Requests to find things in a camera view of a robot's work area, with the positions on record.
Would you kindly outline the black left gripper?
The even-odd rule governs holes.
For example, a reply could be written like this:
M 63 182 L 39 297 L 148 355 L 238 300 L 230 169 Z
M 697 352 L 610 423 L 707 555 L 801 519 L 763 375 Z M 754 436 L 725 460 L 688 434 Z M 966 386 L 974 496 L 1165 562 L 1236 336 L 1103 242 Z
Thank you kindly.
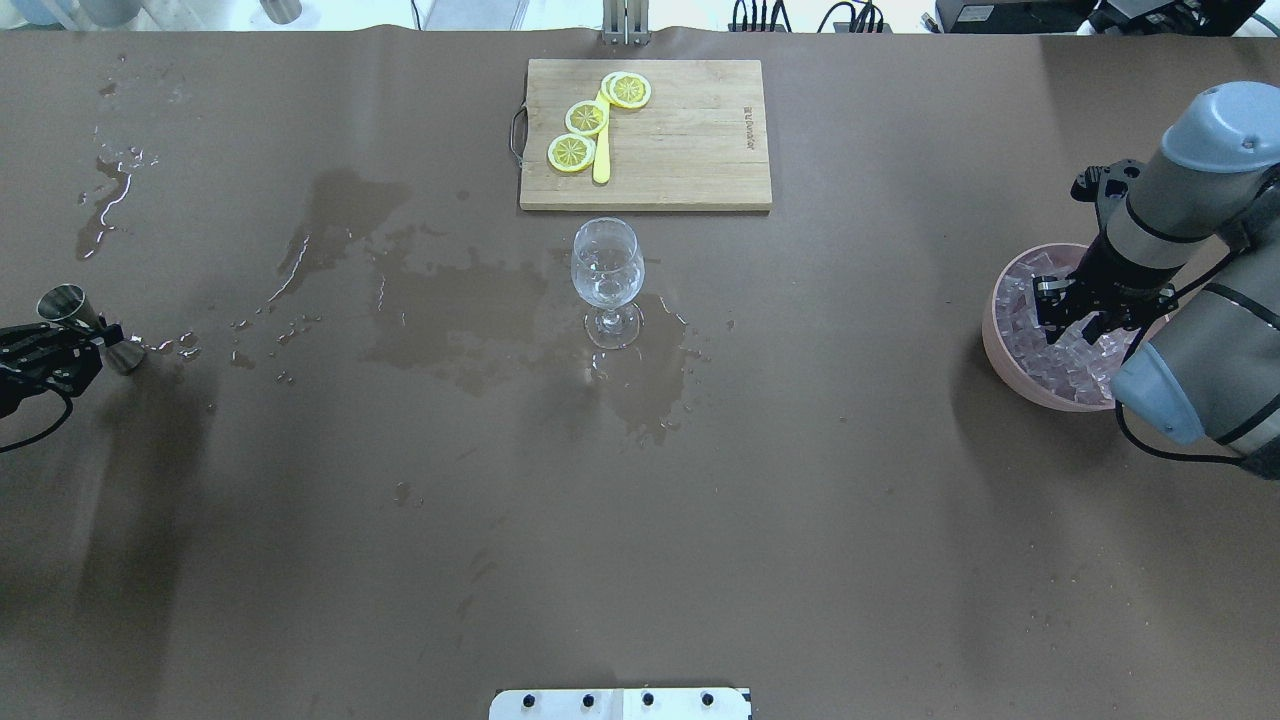
M 100 348 L 125 341 L 118 323 L 12 325 L 1 333 L 1 416 L 44 393 L 74 400 L 102 370 Z

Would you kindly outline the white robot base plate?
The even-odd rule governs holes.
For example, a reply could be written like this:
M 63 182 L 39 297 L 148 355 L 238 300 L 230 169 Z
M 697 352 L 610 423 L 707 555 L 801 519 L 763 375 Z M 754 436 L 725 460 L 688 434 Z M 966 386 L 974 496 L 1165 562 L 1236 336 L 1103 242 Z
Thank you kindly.
M 732 687 L 508 689 L 489 719 L 753 719 L 750 691 Z

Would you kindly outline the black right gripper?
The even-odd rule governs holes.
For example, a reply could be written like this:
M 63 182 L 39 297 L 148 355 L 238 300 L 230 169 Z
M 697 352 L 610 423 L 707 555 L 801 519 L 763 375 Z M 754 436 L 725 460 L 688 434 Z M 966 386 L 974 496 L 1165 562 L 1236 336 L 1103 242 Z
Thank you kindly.
M 1088 316 L 1088 345 L 1115 331 L 1134 331 L 1179 307 L 1171 284 L 1175 273 L 1124 258 L 1101 231 L 1069 278 L 1033 279 L 1037 325 L 1048 346 Z

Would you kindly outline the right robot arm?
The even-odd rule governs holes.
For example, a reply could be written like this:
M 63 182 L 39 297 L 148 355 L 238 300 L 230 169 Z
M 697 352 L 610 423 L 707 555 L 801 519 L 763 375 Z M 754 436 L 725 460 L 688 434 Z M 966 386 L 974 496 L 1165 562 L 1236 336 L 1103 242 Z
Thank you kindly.
M 1071 195 L 1097 233 L 1032 297 L 1048 342 L 1126 331 L 1110 379 L 1123 436 L 1176 462 L 1277 480 L 1279 91 L 1197 94 L 1147 161 L 1089 167 Z

